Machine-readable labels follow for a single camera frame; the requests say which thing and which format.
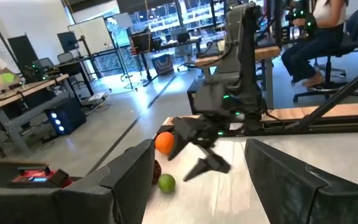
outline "white tabletop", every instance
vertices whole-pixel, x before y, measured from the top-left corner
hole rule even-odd
[[[312,166],[358,184],[358,133],[267,136],[257,138]],[[228,174],[208,172],[188,182],[182,179],[204,154],[194,145],[172,161],[156,152],[162,172],[174,176],[176,192],[165,195],[158,187],[148,202],[143,224],[268,224],[244,159],[246,138],[217,142],[215,152],[228,163]]]

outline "green fruit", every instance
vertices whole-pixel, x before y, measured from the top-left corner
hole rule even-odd
[[[170,193],[175,190],[175,179],[170,174],[163,174],[158,178],[158,187],[164,193]]]

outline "orange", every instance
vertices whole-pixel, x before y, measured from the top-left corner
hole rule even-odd
[[[174,142],[173,134],[165,131],[155,138],[155,149],[168,155],[171,153]]]

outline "blue jeans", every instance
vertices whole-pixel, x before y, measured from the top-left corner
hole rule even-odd
[[[339,47],[343,39],[343,24],[329,29],[317,28],[314,39],[295,44],[284,52],[281,59],[294,83],[316,74],[309,60],[324,55],[327,49]]]

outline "whiteboard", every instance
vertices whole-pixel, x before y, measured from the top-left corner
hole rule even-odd
[[[97,17],[88,21],[68,26],[68,30],[74,32],[77,39],[83,35],[91,54],[95,54],[113,47],[111,36],[104,23],[103,17]],[[79,42],[81,55],[88,55],[84,43]]]

